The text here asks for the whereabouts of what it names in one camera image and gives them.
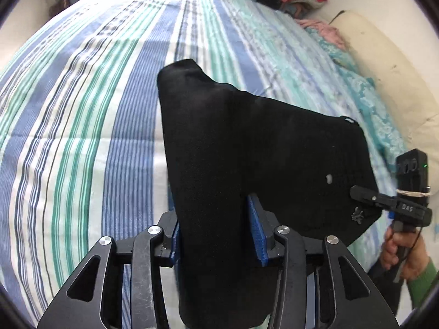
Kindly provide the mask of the green sleeved right forearm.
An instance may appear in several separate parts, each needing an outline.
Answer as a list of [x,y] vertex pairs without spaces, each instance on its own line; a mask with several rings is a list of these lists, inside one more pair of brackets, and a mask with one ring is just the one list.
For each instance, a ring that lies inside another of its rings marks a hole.
[[413,309],[420,307],[422,304],[424,298],[429,293],[437,272],[432,259],[429,257],[425,270],[416,279],[407,282]]

